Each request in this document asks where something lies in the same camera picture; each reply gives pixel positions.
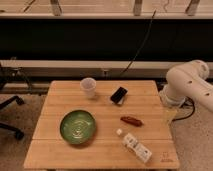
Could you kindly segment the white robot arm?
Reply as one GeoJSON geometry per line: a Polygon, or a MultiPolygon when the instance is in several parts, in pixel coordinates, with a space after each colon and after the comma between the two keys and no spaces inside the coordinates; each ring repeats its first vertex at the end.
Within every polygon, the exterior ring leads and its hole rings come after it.
{"type": "Polygon", "coordinates": [[[159,92],[166,107],[180,107],[187,97],[213,112],[213,85],[206,79],[210,73],[202,60],[176,65],[166,74],[167,84],[159,92]]]}

